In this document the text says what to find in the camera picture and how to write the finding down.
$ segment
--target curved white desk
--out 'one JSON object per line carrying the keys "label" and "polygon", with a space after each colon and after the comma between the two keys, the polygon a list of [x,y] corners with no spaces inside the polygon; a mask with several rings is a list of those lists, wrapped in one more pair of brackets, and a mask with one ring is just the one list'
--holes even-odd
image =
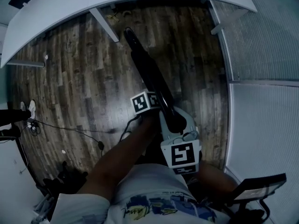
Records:
{"label": "curved white desk", "polygon": [[[10,21],[5,36],[1,67],[7,64],[10,59],[29,41],[53,28],[57,24],[80,14],[90,11],[101,26],[108,32],[111,38],[117,42],[118,37],[109,23],[105,20],[98,6],[109,5],[122,0],[31,0],[24,6]],[[219,24],[212,30],[212,34],[219,32],[226,23],[239,18],[245,12],[257,12],[252,0],[220,0],[238,5],[244,9],[238,9],[223,24]]]}

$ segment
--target white t-shirt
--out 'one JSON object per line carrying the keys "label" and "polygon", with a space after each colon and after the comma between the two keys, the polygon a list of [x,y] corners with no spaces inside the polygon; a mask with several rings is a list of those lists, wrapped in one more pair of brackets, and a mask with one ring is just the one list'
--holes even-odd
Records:
{"label": "white t-shirt", "polygon": [[92,194],[60,194],[51,224],[227,224],[200,206],[181,175],[159,164],[135,165],[110,203]]}

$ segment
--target floor plank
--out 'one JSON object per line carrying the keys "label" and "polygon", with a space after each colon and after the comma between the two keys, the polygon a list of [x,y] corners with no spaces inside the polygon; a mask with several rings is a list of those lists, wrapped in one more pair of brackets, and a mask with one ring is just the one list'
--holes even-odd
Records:
{"label": "floor plank", "polygon": [[[194,117],[203,158],[221,168],[228,94],[221,49],[218,38],[210,35],[213,23],[207,7],[194,3],[134,6],[131,14],[123,16],[120,11],[118,22],[109,20],[119,43],[112,42],[91,14],[84,14],[24,47],[16,58],[41,61],[46,51],[49,60],[42,69],[11,67],[13,107],[34,99],[38,120],[95,131],[86,134],[101,140],[105,152],[109,150],[134,116],[130,97],[145,89],[122,34],[129,26],[156,60],[177,106]],[[21,142],[40,182],[57,176],[63,161],[90,171],[100,158],[97,143],[73,131],[41,125],[40,135],[34,137],[25,130]]]}

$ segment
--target person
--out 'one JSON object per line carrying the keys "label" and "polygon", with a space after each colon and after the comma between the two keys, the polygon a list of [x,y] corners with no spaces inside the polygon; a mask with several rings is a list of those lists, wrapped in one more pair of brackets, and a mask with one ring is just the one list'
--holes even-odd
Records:
{"label": "person", "polygon": [[25,103],[21,102],[21,108],[19,110],[0,110],[0,117],[0,126],[35,119],[36,103],[34,100],[31,100],[28,109],[26,109]]}
{"label": "person", "polygon": [[[228,223],[226,214],[198,204],[183,177],[172,169],[157,163],[135,165],[159,127],[158,117],[144,118],[100,158],[78,193],[59,195],[51,224]],[[226,174],[203,161],[195,176],[216,197],[236,187]]]}

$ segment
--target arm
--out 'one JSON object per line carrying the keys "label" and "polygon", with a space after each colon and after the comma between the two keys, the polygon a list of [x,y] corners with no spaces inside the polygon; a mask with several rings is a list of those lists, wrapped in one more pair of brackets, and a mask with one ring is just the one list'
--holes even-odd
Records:
{"label": "arm", "polygon": [[95,165],[79,194],[96,194],[111,200],[118,183],[129,173],[158,132],[154,117],[147,117],[126,139],[109,150]]}
{"label": "arm", "polygon": [[221,199],[238,186],[229,175],[204,161],[200,161],[199,170],[195,177],[202,187],[211,192],[216,199]]}

